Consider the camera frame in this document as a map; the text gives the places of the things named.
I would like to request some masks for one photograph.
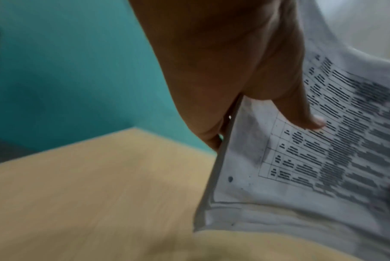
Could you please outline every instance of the teal wall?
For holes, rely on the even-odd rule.
[[[138,126],[206,149],[122,0],[0,0],[0,138],[46,150]]]

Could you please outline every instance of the light brown wooden surface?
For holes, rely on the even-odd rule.
[[[130,129],[0,164],[0,261],[347,260],[274,234],[193,236],[213,161]]]

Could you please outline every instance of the curled page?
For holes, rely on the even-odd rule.
[[[286,233],[390,261],[390,61],[344,45],[313,0],[298,3],[304,84],[327,125],[304,130],[242,98],[194,229]]]

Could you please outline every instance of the fingernail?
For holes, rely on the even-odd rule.
[[[320,115],[313,115],[312,119],[320,127],[323,127],[327,124],[327,121],[325,120],[325,118],[320,116]]]

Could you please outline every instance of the human hand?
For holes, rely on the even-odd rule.
[[[319,129],[302,83],[294,0],[130,0],[189,129],[218,150],[240,95]]]

